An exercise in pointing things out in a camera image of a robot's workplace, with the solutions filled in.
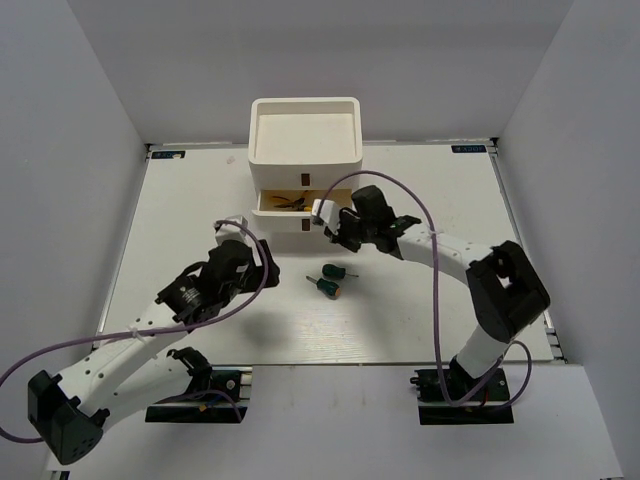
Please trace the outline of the white drawer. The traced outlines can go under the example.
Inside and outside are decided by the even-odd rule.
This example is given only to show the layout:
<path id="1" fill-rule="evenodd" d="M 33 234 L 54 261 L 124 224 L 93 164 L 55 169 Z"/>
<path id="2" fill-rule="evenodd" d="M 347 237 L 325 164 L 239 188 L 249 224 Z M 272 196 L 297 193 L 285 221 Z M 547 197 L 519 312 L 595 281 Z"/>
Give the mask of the white drawer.
<path id="1" fill-rule="evenodd" d="M 312 232 L 318 229 L 311 220 L 312 204 L 324 194 L 324 190 L 317 189 L 261 190 L 252 210 L 253 220 L 263 232 Z"/>
<path id="2" fill-rule="evenodd" d="M 254 164 L 251 175 L 257 190 L 327 189 L 336 180 L 359 171 L 362 162 L 337 164 Z"/>

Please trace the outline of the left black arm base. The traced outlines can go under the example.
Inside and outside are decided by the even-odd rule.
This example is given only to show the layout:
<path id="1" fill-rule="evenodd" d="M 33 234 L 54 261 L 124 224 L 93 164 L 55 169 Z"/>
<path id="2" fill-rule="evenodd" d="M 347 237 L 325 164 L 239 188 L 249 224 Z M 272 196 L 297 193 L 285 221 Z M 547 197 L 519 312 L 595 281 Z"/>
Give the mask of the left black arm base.
<path id="1" fill-rule="evenodd" d="M 253 369 L 213 366 L 192 347 L 170 349 L 189 375 L 186 390 L 149 406 L 146 423 L 240 424 L 249 407 Z"/>

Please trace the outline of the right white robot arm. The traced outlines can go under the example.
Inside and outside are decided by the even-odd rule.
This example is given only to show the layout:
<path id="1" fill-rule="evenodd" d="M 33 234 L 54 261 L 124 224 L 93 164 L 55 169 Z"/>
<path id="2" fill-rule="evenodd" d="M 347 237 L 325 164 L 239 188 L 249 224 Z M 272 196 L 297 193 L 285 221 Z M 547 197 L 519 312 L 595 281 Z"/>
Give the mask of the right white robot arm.
<path id="1" fill-rule="evenodd" d="M 451 361 L 451 384 L 459 396 L 477 397 L 488 385 L 486 373 L 508 345 L 551 303 L 524 250 L 510 240 L 487 246 L 437 233 L 417 217 L 396 215 L 374 185 L 357 190 L 351 199 L 351 208 L 330 200 L 313 202 L 314 222 L 324 226 L 331 242 L 354 253 L 372 244 L 468 287 L 477 327 Z"/>

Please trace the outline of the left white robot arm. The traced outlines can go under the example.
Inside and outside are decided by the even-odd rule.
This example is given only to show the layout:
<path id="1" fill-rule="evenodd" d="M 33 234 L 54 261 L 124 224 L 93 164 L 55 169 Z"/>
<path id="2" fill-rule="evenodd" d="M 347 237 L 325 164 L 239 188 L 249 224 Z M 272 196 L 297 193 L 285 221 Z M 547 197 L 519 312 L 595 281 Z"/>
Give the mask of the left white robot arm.
<path id="1" fill-rule="evenodd" d="M 129 338 L 108 341 L 55 375 L 32 377 L 28 419 L 56 460 L 79 461 L 116 423 L 158 401 L 222 395 L 209 361 L 173 345 L 236 296 L 277 286 L 279 275 L 271 256 L 258 265 L 245 242 L 225 240 L 157 294 L 130 324 Z"/>

